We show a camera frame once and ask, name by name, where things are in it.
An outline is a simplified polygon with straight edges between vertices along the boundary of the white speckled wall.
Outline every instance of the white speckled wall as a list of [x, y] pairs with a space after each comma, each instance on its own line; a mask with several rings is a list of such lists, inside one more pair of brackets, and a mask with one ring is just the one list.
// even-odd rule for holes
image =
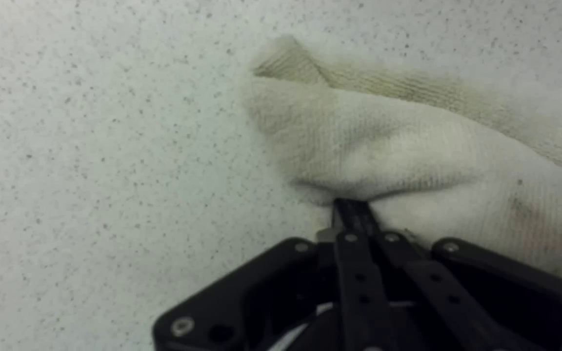
[[150, 350], [310, 215], [236, 84], [279, 34], [562, 86], [554, 0], [0, 0], [0, 350]]

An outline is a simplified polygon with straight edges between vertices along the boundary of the speckled surface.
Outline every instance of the speckled surface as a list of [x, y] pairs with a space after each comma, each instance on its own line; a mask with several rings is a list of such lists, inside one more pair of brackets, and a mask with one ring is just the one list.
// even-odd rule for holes
[[236, 100], [252, 49], [562, 86], [562, 3], [0, 3], [0, 350], [148, 350], [168, 307], [314, 221]]

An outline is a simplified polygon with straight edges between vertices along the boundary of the black tool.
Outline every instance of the black tool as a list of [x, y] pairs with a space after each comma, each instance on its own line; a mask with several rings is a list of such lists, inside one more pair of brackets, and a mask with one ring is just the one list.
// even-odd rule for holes
[[429, 252], [336, 201], [334, 240], [289, 239], [158, 318], [156, 351], [562, 351], [562, 279], [457, 239]]

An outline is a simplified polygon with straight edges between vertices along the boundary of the screw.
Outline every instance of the screw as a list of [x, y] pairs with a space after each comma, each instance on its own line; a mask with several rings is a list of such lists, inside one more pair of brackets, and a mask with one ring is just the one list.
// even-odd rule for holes
[[400, 237], [398, 235], [386, 235], [384, 242], [400, 242]]
[[345, 235], [343, 240], [345, 242], [357, 242], [359, 239], [355, 235]]
[[187, 334], [193, 332], [193, 330], [195, 330], [195, 320], [189, 318], [189, 317], [183, 317], [183, 318], [179, 318], [179, 320], [176, 320], [176, 322], [172, 324], [172, 334], [174, 334], [176, 338], [183, 338], [183, 336], [187, 336]]
[[308, 252], [310, 248], [308, 248], [306, 242], [299, 242], [299, 244], [295, 246], [295, 250], [300, 252], [300, 254], [304, 254], [304, 252]]
[[447, 244], [443, 244], [443, 250], [447, 254], [455, 254], [455, 252], [459, 252], [459, 246], [455, 242], [447, 242]]

